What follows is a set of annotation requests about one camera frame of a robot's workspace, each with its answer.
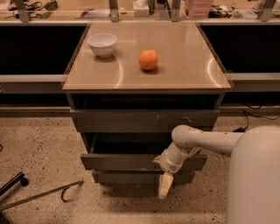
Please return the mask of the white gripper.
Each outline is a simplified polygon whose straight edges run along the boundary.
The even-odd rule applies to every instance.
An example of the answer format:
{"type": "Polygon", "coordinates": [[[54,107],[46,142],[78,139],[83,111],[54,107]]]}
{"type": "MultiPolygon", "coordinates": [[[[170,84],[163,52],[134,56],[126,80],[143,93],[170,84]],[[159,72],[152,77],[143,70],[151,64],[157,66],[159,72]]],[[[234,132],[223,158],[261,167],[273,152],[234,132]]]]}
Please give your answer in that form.
{"type": "Polygon", "coordinates": [[[185,160],[194,156],[200,147],[180,147],[171,143],[159,156],[153,159],[153,162],[159,164],[164,172],[159,176],[158,197],[164,199],[173,182],[173,175],[179,171],[185,160]]]}

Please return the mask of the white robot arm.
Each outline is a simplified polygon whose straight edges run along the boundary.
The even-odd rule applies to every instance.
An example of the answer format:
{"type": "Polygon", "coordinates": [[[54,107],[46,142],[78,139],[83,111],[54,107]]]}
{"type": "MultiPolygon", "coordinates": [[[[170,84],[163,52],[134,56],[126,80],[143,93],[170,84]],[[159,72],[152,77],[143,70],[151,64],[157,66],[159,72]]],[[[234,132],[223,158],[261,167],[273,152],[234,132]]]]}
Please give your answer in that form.
{"type": "Polygon", "coordinates": [[[179,125],[172,142],[154,158],[164,172],[158,197],[167,196],[173,175],[199,149],[230,158],[227,224],[280,224],[280,128],[260,126],[245,132],[202,131],[179,125]]]}

